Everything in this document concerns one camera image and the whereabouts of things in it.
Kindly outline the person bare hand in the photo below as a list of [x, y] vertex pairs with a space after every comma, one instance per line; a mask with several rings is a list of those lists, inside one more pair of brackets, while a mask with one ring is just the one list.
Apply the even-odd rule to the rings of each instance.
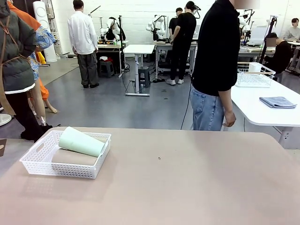
[[225, 111], [225, 122], [223, 123], [224, 127], [232, 127], [236, 122], [236, 116], [233, 111]]

